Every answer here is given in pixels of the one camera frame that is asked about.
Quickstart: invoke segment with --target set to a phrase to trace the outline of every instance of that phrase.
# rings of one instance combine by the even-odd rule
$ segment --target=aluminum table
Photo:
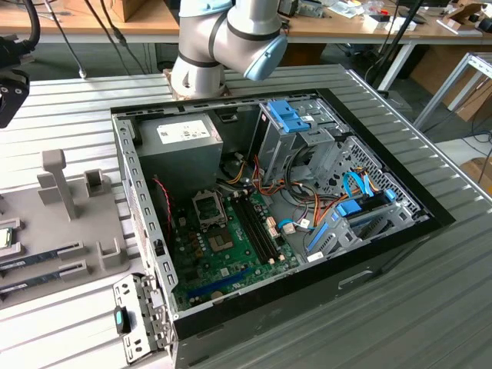
[[[222,368],[490,367],[492,200],[352,71],[279,68],[263,83],[226,74],[233,95],[330,88],[457,219],[388,274],[196,366]],[[35,82],[0,131],[0,191],[35,185],[38,153],[63,148],[65,175],[111,177],[121,225],[141,271],[118,173],[109,108],[170,101],[160,75]],[[0,365],[126,367],[113,321],[115,275],[0,310]],[[156,355],[135,367],[170,367]]]

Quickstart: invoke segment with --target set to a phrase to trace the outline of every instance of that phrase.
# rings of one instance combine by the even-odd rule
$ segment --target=circuit board
[[[267,263],[261,262],[233,209],[235,199],[224,198],[222,201],[228,219],[223,228],[201,231],[192,204],[183,204],[175,215],[177,237],[173,264],[179,282],[173,293],[180,311],[299,265],[291,246],[282,237],[271,236],[268,236],[269,241],[281,256],[269,259]],[[255,209],[258,223],[267,231],[266,220],[270,215],[261,195],[253,193],[248,196],[248,201]]]

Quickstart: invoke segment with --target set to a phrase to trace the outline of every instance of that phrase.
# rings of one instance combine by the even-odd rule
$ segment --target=power supply label
[[[210,133],[208,133],[203,121],[184,121],[169,125],[159,125],[157,132],[164,145],[210,137]]]

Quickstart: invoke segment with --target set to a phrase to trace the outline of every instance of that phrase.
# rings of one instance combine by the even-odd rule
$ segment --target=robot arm
[[[24,0],[32,30],[28,40],[16,42],[17,36],[0,37],[0,128],[5,128],[29,95],[29,77],[13,68],[30,61],[29,53],[39,42],[41,27],[32,0]]]
[[[210,98],[224,91],[223,65],[261,81],[287,47],[279,0],[181,0],[179,56],[171,73],[174,91]]]

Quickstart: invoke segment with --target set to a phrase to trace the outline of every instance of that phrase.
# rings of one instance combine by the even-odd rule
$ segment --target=green motherboard
[[[191,201],[178,207],[178,214],[174,216],[177,232],[173,264],[179,282],[173,292],[180,311],[299,265],[291,246],[282,236],[268,233],[270,214],[261,195],[253,193],[241,201],[249,218],[245,217],[242,208],[238,208],[240,202],[237,198],[223,198],[227,224],[207,230],[200,229]],[[214,207],[214,202],[209,201],[206,206]],[[201,214],[216,212],[211,208],[202,210]],[[262,229],[252,228],[251,223]],[[269,244],[271,249],[274,246],[276,258],[265,257],[259,248],[258,234],[264,237],[263,247],[265,244]]]

